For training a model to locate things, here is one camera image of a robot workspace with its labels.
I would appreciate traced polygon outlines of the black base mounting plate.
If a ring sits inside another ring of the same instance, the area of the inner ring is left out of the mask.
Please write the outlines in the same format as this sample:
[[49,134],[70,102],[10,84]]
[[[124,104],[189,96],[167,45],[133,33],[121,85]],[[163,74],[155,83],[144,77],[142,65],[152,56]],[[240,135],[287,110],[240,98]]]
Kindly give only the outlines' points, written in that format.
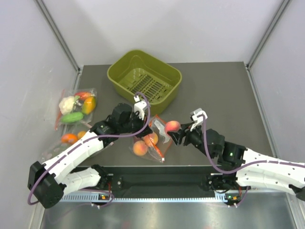
[[94,189],[110,189],[116,197],[163,198],[210,195],[216,190],[245,190],[235,174],[222,175],[211,166],[103,167]]

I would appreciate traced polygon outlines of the green fake cucumber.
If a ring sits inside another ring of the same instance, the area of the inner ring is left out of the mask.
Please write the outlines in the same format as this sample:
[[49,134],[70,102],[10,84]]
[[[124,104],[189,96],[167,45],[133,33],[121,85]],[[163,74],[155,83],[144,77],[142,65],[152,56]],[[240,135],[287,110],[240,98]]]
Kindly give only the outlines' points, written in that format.
[[84,117],[84,114],[82,112],[74,112],[70,114],[65,114],[60,118],[60,123],[62,124],[70,124],[74,122],[78,122],[82,120]]

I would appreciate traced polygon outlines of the red fake pepper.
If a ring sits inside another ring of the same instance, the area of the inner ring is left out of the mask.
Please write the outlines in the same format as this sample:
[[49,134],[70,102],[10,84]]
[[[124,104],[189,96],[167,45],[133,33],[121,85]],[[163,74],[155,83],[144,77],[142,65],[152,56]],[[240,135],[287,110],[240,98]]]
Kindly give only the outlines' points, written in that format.
[[74,94],[74,96],[78,96],[80,100],[86,100],[88,97],[91,97],[91,93],[90,92],[77,92]]

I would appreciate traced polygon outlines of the orange green fake mango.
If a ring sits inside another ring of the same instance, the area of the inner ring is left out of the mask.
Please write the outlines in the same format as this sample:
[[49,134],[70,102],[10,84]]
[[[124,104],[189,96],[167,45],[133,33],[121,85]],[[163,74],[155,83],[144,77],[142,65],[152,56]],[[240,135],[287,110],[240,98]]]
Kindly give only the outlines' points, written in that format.
[[84,100],[84,103],[81,108],[83,114],[90,114],[96,107],[96,99],[93,96],[90,96]]

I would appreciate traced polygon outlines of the orange fake tomato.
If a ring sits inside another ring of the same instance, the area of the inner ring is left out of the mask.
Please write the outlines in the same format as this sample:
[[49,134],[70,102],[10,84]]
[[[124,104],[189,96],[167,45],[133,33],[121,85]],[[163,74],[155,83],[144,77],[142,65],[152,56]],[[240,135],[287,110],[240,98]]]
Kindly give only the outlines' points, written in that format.
[[61,142],[66,144],[75,144],[78,141],[78,137],[75,134],[67,133],[61,137]]

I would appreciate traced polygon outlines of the zip bag with vegetables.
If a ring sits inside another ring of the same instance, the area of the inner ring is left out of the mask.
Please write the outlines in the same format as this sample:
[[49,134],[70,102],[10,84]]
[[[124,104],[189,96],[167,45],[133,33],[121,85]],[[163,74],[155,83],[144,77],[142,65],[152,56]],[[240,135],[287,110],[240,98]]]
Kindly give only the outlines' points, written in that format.
[[[77,92],[90,92],[92,94],[93,97],[95,97],[96,99],[96,107],[98,104],[98,92],[96,88],[85,88],[85,89],[63,89],[60,93],[60,97],[59,99],[57,99],[55,101],[55,104],[50,104],[48,106],[48,109],[46,111],[46,113],[44,114],[44,120],[48,121],[49,123],[51,123],[54,126],[55,130],[58,130],[60,126],[62,125],[85,125],[87,127],[90,126],[90,122],[93,119],[94,116],[94,112],[95,109],[90,113],[90,114],[84,114],[84,117],[82,120],[78,121],[78,122],[74,122],[74,123],[70,123],[70,124],[62,124],[60,123],[60,118],[63,116],[59,110],[59,103],[60,101],[64,98],[64,97],[68,97],[68,96],[74,96],[75,93]],[[82,105],[84,103],[83,100],[80,100],[78,96],[74,96],[75,97],[75,109],[71,112],[81,112],[81,108]]]

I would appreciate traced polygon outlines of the yellow fake potato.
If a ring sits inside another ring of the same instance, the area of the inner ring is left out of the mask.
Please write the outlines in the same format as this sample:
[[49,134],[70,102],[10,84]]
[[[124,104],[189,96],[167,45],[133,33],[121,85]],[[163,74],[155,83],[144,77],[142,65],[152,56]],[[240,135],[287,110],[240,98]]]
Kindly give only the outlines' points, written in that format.
[[80,131],[77,133],[77,138],[80,140],[84,135],[86,134],[86,131]]

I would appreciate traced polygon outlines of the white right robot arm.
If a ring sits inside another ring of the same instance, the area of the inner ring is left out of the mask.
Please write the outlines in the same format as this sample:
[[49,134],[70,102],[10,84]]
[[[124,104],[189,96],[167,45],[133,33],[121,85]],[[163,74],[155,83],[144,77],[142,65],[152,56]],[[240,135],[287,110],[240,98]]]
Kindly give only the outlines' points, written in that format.
[[227,142],[223,135],[206,130],[203,125],[192,128],[189,123],[177,131],[165,132],[177,146],[193,145],[209,159],[216,175],[206,176],[207,189],[228,191],[260,187],[305,199],[304,163],[281,160]]

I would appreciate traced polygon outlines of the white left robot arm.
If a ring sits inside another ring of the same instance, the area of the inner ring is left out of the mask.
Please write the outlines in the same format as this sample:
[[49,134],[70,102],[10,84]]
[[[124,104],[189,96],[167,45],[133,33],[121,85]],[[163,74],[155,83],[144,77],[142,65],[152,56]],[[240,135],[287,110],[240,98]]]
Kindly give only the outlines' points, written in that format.
[[71,192],[89,187],[107,188],[110,178],[100,165],[79,172],[74,169],[118,138],[141,137],[152,133],[148,126],[150,114],[150,106],[146,101],[138,101],[134,107],[118,104],[112,114],[95,123],[80,140],[59,155],[44,163],[33,163],[28,179],[28,204],[33,205],[31,197],[35,197],[44,208],[51,208]]

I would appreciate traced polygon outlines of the clear zip bag orange seal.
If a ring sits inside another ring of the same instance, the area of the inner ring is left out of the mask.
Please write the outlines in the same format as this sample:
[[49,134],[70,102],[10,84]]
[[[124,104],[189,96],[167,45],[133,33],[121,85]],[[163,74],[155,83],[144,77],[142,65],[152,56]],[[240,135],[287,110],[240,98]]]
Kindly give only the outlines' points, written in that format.
[[149,127],[158,135],[157,145],[148,146],[148,152],[144,156],[137,156],[133,153],[133,144],[137,141],[142,140],[143,138],[133,137],[129,147],[130,152],[142,159],[151,160],[159,163],[165,162],[165,155],[167,150],[172,144],[171,138],[165,133],[166,122],[162,120],[158,115],[155,115],[149,122]]

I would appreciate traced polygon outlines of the pink fake peach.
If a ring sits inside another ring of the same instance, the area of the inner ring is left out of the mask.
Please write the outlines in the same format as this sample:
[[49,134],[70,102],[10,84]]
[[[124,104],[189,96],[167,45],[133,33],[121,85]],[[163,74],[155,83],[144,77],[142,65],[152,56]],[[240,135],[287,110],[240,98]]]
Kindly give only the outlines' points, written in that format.
[[181,128],[181,124],[178,121],[169,121],[165,125],[165,132],[177,132]]

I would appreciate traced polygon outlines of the small orange fake peach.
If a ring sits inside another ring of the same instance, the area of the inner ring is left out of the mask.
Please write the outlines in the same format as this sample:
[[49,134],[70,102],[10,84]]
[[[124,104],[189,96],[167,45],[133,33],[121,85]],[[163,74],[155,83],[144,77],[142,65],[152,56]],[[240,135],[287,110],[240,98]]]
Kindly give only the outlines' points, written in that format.
[[144,156],[148,152],[148,146],[142,140],[137,141],[133,144],[133,153],[137,156]]

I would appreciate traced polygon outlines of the zip bag near left base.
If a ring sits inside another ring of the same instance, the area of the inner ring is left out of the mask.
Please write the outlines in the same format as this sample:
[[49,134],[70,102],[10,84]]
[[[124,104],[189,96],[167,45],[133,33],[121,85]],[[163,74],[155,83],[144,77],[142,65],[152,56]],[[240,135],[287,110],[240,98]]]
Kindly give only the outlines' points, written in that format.
[[60,143],[45,157],[43,167],[49,173],[71,171],[85,159],[104,150],[117,140],[113,135],[100,135],[97,130],[89,130],[75,144]]

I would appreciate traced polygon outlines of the olive green plastic basket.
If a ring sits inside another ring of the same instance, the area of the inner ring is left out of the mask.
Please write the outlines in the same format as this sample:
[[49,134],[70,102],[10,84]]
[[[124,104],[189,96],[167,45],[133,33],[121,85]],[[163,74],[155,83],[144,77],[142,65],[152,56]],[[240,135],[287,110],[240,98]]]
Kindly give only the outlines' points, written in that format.
[[182,81],[181,72],[141,50],[131,50],[112,64],[107,77],[116,92],[134,102],[136,92],[148,99],[151,115],[160,115],[175,99]]

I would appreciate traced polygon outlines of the white fake cauliflower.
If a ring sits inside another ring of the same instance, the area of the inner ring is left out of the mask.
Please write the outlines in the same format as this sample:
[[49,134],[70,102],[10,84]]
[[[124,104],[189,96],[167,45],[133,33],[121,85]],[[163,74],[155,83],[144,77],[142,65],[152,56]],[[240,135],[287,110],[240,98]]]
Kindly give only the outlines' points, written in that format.
[[75,97],[64,97],[59,103],[59,110],[62,115],[71,113],[75,109]]

